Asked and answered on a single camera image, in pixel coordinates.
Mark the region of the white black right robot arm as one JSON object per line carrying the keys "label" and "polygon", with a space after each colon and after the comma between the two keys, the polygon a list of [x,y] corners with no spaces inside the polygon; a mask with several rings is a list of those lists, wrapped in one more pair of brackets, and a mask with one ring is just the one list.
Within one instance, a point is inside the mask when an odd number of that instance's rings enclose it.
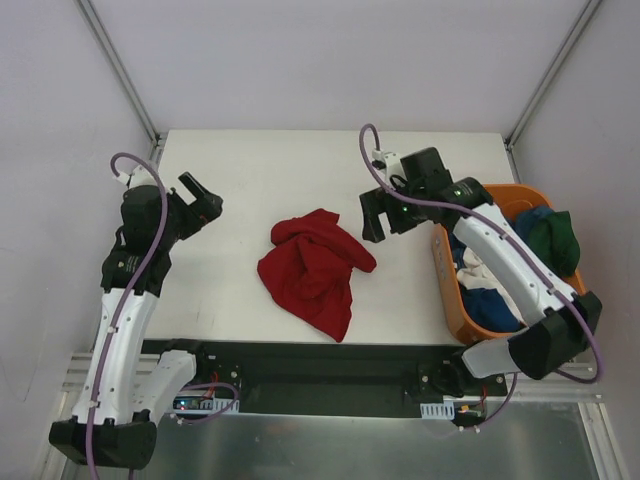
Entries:
{"label": "white black right robot arm", "polygon": [[478,180],[452,179],[434,147],[398,160],[374,149],[361,153],[377,188],[361,194],[363,237],[384,240],[380,215],[402,234],[430,221],[476,253],[515,301],[525,325],[509,336],[478,340],[459,351],[444,378],[461,394],[473,394],[486,377],[522,373],[542,380],[554,373],[581,379],[564,365],[594,348],[602,304],[593,292],[578,293],[552,273],[516,234]]}

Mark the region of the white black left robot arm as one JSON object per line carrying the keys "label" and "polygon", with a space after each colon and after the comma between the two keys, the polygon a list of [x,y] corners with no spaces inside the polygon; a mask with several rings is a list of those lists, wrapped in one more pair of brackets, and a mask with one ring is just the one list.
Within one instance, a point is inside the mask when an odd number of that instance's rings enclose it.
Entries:
{"label": "white black left robot arm", "polygon": [[222,213],[223,200],[191,173],[179,181],[193,196],[185,202],[162,192],[149,174],[132,174],[120,207],[122,224],[102,264],[101,321],[87,377],[67,420],[56,421],[49,442],[79,465],[143,469],[151,460],[158,425],[179,391],[204,387],[210,363],[194,348],[172,341],[151,374],[136,379],[139,356],[173,246]]}

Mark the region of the red t-shirt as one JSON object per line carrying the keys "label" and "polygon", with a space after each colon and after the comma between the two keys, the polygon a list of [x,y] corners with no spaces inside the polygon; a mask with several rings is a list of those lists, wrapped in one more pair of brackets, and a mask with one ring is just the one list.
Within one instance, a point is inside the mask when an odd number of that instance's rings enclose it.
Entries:
{"label": "red t-shirt", "polygon": [[257,273],[274,302],[340,343],[352,318],[355,269],[371,273],[374,256],[324,209],[282,220],[271,229],[270,250]]}

